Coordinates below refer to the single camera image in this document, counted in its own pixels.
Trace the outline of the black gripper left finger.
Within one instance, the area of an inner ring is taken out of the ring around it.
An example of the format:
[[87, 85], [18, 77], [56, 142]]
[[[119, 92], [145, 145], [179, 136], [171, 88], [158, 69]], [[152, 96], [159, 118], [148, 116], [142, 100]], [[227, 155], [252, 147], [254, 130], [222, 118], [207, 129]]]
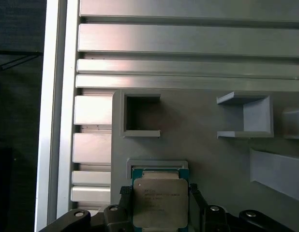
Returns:
[[132, 232], [133, 187], [122, 186], [120, 201], [92, 215], [88, 210], [74, 209], [56, 219], [43, 232]]

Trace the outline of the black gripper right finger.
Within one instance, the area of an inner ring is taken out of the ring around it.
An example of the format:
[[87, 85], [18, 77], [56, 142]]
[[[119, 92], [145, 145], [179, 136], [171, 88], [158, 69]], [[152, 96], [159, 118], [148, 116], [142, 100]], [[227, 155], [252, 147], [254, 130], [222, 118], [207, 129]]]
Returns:
[[196, 232], [291, 232], [285, 225], [256, 211], [244, 210], [236, 217], [221, 206], [208, 204], [197, 184], [189, 186], [189, 220]]

